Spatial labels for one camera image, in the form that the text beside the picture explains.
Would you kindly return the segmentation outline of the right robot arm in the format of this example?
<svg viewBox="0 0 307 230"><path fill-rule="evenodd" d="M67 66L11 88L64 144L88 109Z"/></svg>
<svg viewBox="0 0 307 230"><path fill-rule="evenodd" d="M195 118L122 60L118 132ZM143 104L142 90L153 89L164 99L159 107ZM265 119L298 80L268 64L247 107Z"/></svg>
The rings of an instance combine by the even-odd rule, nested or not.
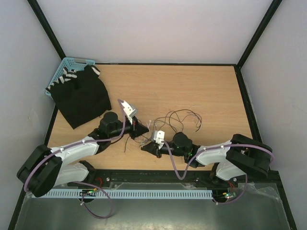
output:
<svg viewBox="0 0 307 230"><path fill-rule="evenodd" d="M170 158L183 157L187 167L215 164L214 172L210 174L214 186L221 186L241 175L266 178L275 159L269 146L241 134L234 134L230 140L212 146L195 145L183 132L177 132L171 141L164 137L163 131L155 131L151 141L141 150L157 158L164 154Z"/></svg>

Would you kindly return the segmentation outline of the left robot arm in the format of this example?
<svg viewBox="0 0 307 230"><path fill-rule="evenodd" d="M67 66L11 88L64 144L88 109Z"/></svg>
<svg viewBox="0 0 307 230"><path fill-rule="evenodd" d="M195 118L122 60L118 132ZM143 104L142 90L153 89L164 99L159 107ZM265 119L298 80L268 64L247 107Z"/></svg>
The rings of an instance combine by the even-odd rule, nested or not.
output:
<svg viewBox="0 0 307 230"><path fill-rule="evenodd" d="M35 197L44 196L53 187L75 181L92 185L96 174L92 171L93 166L83 161L84 157L101 153L125 134L135 139L147 132L149 128L135 116L125 115L120 121L116 113L107 112L99 127L80 141L62 147L37 146L17 172L17 178Z"/></svg>

